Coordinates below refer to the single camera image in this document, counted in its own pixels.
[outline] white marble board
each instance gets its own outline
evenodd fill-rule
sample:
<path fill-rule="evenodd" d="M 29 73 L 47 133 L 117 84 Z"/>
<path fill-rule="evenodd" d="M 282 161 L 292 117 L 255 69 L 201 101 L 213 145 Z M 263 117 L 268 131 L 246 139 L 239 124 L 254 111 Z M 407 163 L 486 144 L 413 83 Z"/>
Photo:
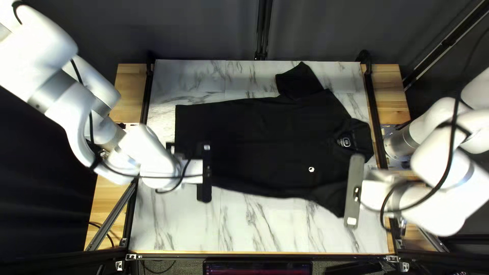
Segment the white marble board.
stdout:
<path fill-rule="evenodd" d="M 275 75 L 299 61 L 157 60 L 148 126 L 163 144 L 175 138 L 175 105 L 277 96 Z M 369 122 L 359 63 L 309 62 L 354 118 Z M 378 215 L 361 210 L 359 226 L 346 229 L 316 203 L 275 199 L 213 187 L 212 201 L 196 200 L 196 187 L 158 195 L 137 192 L 131 250 L 193 252 L 387 253 Z"/>

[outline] wooden table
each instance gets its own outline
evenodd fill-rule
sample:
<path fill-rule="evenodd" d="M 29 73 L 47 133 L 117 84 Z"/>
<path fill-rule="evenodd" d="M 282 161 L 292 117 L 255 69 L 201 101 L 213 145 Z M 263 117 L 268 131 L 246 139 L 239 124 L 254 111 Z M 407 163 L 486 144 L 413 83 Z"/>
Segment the wooden table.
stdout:
<path fill-rule="evenodd" d="M 373 65 L 372 80 L 375 89 L 379 121 L 381 124 L 401 124 L 409 121 L 409 109 L 403 91 L 402 79 L 398 65 Z M 144 64 L 120 64 L 117 70 L 115 87 L 122 98 L 112 110 L 110 116 L 115 122 L 134 123 L 140 118 L 142 98 L 146 80 L 146 66 Z M 90 221 L 102 223 L 109 215 L 127 186 L 119 186 L 98 177 L 95 196 L 93 199 Z M 109 235 L 117 246 L 124 228 L 125 211 L 123 211 Z M 90 242 L 97 228 L 90 226 L 87 232 L 86 245 Z M 389 251 L 393 252 L 392 238 L 388 236 Z M 433 250 L 432 246 L 424 240 L 417 228 L 408 225 L 405 239 L 410 249 Z M 106 238 L 99 249 L 110 248 L 111 244 Z"/>

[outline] gray wall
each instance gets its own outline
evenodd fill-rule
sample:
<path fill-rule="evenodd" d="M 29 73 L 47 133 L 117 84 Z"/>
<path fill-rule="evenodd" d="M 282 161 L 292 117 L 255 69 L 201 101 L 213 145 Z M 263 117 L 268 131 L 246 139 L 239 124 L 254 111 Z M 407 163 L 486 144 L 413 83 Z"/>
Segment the gray wall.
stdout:
<path fill-rule="evenodd" d="M 474 52 L 467 71 L 462 72 L 472 47 L 488 27 L 489 16 L 486 16 L 406 91 L 412 118 L 422 115 L 436 100 L 454 96 L 468 81 L 489 67 L 487 34 Z"/>
<path fill-rule="evenodd" d="M 276 0 L 269 59 L 352 61 L 413 67 L 471 0 Z"/>
<path fill-rule="evenodd" d="M 109 80 L 118 62 L 252 60 L 259 0 L 26 0 Z M 478 0 L 275 0 L 268 58 L 351 61 L 362 49 L 408 72 Z"/>
<path fill-rule="evenodd" d="M 117 62 L 249 59 L 258 0 L 26 0 L 65 29 L 108 79 Z"/>

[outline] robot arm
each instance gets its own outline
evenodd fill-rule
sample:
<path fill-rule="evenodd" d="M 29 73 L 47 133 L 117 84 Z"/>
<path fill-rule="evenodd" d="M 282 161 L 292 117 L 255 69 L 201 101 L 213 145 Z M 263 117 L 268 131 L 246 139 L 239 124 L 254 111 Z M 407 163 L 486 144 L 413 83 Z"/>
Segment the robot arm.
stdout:
<path fill-rule="evenodd" d="M 143 182 L 163 191 L 173 189 L 180 182 L 184 161 L 173 157 L 146 125 L 127 134 L 117 126 L 108 113 L 120 94 L 76 56 L 78 48 L 71 37 L 27 5 L 16 9 L 20 24 L 9 2 L 0 1 L 4 34 L 0 38 L 0 85 L 62 126 L 76 158 L 95 173 L 118 184 L 129 183 L 138 174 L 167 177 L 144 178 Z M 77 82 L 71 60 L 84 85 Z M 101 161 L 86 141 L 90 113 L 94 142 L 109 152 Z"/>
<path fill-rule="evenodd" d="M 464 103 L 459 104 L 457 112 L 460 128 L 455 130 L 452 162 L 443 185 L 426 201 L 397 215 L 435 235 L 449 236 L 460 230 L 466 218 L 489 200 L 489 173 L 457 149 L 461 147 L 474 154 L 489 149 L 489 100 L 484 96 L 488 90 L 489 69 L 462 91 Z M 451 120 L 454 102 L 453 98 L 440 99 L 426 113 L 384 141 L 391 157 L 410 159 L 413 172 L 431 187 L 440 182 L 448 162 L 451 126 L 439 125 Z M 393 181 L 363 181 L 362 203 L 380 210 L 392 185 Z M 406 208 L 430 190 L 425 186 L 400 189 L 391 197 L 386 211 Z"/>

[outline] cable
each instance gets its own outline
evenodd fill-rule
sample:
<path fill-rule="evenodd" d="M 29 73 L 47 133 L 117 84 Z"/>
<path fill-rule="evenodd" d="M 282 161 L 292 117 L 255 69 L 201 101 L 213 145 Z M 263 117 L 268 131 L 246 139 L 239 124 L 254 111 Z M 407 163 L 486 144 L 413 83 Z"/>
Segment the cable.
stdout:
<path fill-rule="evenodd" d="M 78 82 L 80 82 L 81 85 L 85 86 L 82 81 L 82 77 L 80 76 L 80 72 L 78 71 L 78 68 L 76 67 L 75 61 L 73 59 L 70 60 L 71 65 L 73 65 L 73 69 L 75 70 L 76 77 L 78 78 Z"/>
<path fill-rule="evenodd" d="M 485 37 L 485 35 L 488 32 L 489 32 L 489 28 L 487 28 L 482 33 L 482 35 L 479 37 L 479 39 L 477 40 L 477 42 L 472 47 L 472 49 L 470 51 L 470 54 L 468 55 L 467 60 L 466 60 L 466 63 L 465 63 L 465 65 L 464 65 L 464 67 L 462 69 L 462 72 L 461 72 L 462 76 L 460 78 L 462 80 L 465 77 L 466 70 L 467 70 L 468 66 L 470 65 L 470 63 L 472 61 L 472 58 L 474 56 L 474 53 L 475 53 L 477 47 L 479 46 L 480 42 L 482 41 L 482 39 Z M 386 213 L 386 212 L 400 212 L 400 211 L 408 210 L 410 208 L 413 208 L 415 206 L 420 205 L 421 203 L 423 203 L 427 199 L 429 199 L 431 196 L 433 196 L 442 187 L 443 183 L 445 182 L 446 178 L 448 177 L 448 174 L 449 174 L 450 168 L 451 168 L 450 166 L 451 166 L 452 159 L 453 159 L 453 151 L 454 151 L 453 142 L 455 140 L 455 132 L 456 132 L 457 116 L 458 116 L 457 113 L 458 113 L 458 106 L 459 106 L 459 103 L 461 101 L 461 93 L 462 93 L 462 91 L 458 91 L 457 92 L 457 96 L 455 98 L 455 106 L 454 106 L 454 109 L 453 109 L 453 116 L 452 116 L 452 121 L 451 121 L 450 145 L 449 145 L 449 152 L 448 152 L 448 160 L 447 160 L 445 172 L 443 173 L 442 177 L 440 178 L 440 181 L 438 181 L 438 183 L 424 197 L 422 197 L 418 201 L 416 201 L 416 202 L 414 202 L 414 203 L 412 203 L 412 204 L 410 204 L 408 206 L 405 206 L 405 207 L 401 207 L 401 208 L 398 208 L 398 209 L 390 209 L 389 211 L 385 211 L 384 208 L 387 205 L 387 201 L 389 200 L 389 198 L 392 196 L 392 194 L 395 192 L 395 190 L 397 188 L 400 188 L 401 186 L 404 186 L 404 185 L 403 184 L 399 184 L 399 185 L 396 184 L 396 185 L 394 185 L 391 188 L 391 190 L 389 191 L 389 193 L 385 197 L 384 202 L 382 203 L 382 207 L 380 209 L 380 224 L 387 231 L 389 231 L 389 230 L 385 227 L 385 224 L 384 224 L 384 213 Z"/>
<path fill-rule="evenodd" d="M 116 171 L 112 168 L 110 168 L 105 162 L 100 162 L 103 166 L 105 166 L 108 170 L 110 170 L 111 172 L 114 172 L 116 174 L 119 174 L 121 176 L 126 176 L 126 177 L 135 177 L 135 178 L 139 178 L 139 179 L 180 179 L 180 178 L 191 178 L 191 177 L 200 177 L 202 176 L 202 174 L 200 175 L 189 175 L 189 176 L 185 176 L 183 173 L 181 176 L 174 176 L 174 177 L 152 177 L 152 176 L 141 176 L 141 175 L 131 175 L 131 174 L 124 174 L 124 173 L 121 173 L 119 171 Z"/>
<path fill-rule="evenodd" d="M 171 192 L 171 191 L 175 190 L 177 187 L 179 187 L 179 186 L 180 186 L 180 184 L 181 184 L 181 183 L 182 183 L 182 181 L 183 181 L 183 178 L 185 177 L 185 172 L 187 171 L 188 164 L 190 163 L 190 161 L 191 161 L 191 160 L 192 160 L 191 158 L 189 158 L 189 159 L 188 159 L 188 162 L 187 162 L 187 163 L 185 164 L 185 166 L 183 167 L 183 170 L 182 170 L 182 176 L 180 177 L 180 180 L 178 181 L 178 183 L 177 183 L 175 186 L 173 186 L 173 188 L 172 188 L 172 189 L 167 190 L 167 191 L 162 191 L 162 192 L 158 192 L 158 189 L 155 189 L 155 193 L 156 193 L 156 194 L 165 194 L 165 193 Z"/>
<path fill-rule="evenodd" d="M 96 224 L 96 223 L 94 223 L 94 222 L 89 222 L 89 225 L 91 225 L 91 226 L 95 226 L 95 227 L 97 227 L 97 228 L 99 228 L 99 229 L 100 229 L 100 225 L 98 225 L 98 224 Z M 109 241 L 110 241 L 110 242 L 111 242 L 111 244 L 112 244 L 112 248 L 115 248 L 114 241 L 112 241 L 112 238 L 109 236 L 109 234 L 108 234 L 108 233 L 107 233 L 107 237 L 109 238 Z"/>
<path fill-rule="evenodd" d="M 165 269 L 165 270 L 163 270 L 163 271 L 153 271 L 153 270 L 149 269 L 148 267 L 146 267 L 146 264 L 144 263 L 144 261 L 141 261 L 141 263 L 143 264 L 143 273 L 145 275 L 146 275 L 146 271 L 145 270 L 147 270 L 147 271 L 149 271 L 151 273 L 154 273 L 154 274 L 163 274 L 163 273 L 167 272 L 168 270 L 170 270 L 170 268 L 172 268 L 173 265 L 175 265 L 176 262 L 177 261 L 173 261 L 173 263 L 170 265 L 170 267 L 167 268 L 167 269 Z"/>
<path fill-rule="evenodd" d="M 77 68 L 77 66 L 76 66 L 76 64 L 75 64 L 75 61 L 74 61 L 73 59 L 71 59 L 71 65 L 73 66 L 73 69 L 75 70 L 76 77 L 78 78 L 78 82 L 80 82 L 80 84 L 81 84 L 81 85 L 84 85 L 84 84 L 83 84 L 82 77 L 81 77 L 81 75 L 80 75 L 80 72 L 78 71 L 78 68 Z M 92 114 L 91 114 L 91 111 L 90 111 L 90 113 L 89 113 L 89 125 L 90 125 L 90 142 L 91 142 L 92 144 L 95 144 L 95 143 L 93 142 L 93 116 L 92 116 Z M 104 165 L 104 166 L 105 166 L 105 167 L 106 167 L 108 170 L 110 170 L 111 172 L 116 173 L 116 174 L 118 174 L 118 175 L 121 175 L 121 176 L 126 176 L 126 177 L 135 177 L 135 178 L 140 178 L 140 179 L 180 179 L 180 181 L 178 182 L 178 184 L 177 184 L 175 187 L 173 187 L 171 190 L 169 190 L 169 191 L 172 191 L 172 190 L 174 190 L 175 188 L 177 188 L 177 187 L 180 185 L 180 183 L 181 183 L 181 181 L 183 180 L 183 178 L 190 178 L 190 177 L 199 177 L 199 176 L 202 176 L 202 174 L 201 174 L 201 175 L 191 175 L 191 176 L 185 176 L 185 175 L 184 175 L 184 174 L 185 174 L 185 169 L 186 169 L 186 167 L 188 166 L 188 164 L 189 164 L 189 163 L 190 163 L 190 160 L 189 160 L 189 161 L 187 162 L 187 164 L 185 165 L 185 168 L 184 168 L 183 173 L 182 173 L 182 175 L 181 175 L 181 176 L 175 176 L 175 177 L 151 177 L 151 176 L 141 176 L 141 175 L 130 175 L 130 174 L 124 174 L 124 173 L 121 173 L 121 172 L 119 172 L 119 171 L 116 171 L 116 170 L 114 170 L 114 169 L 110 168 L 110 167 L 109 167 L 109 166 L 108 166 L 106 163 L 104 163 L 103 161 L 101 162 L 101 164 L 102 164 L 102 165 Z"/>

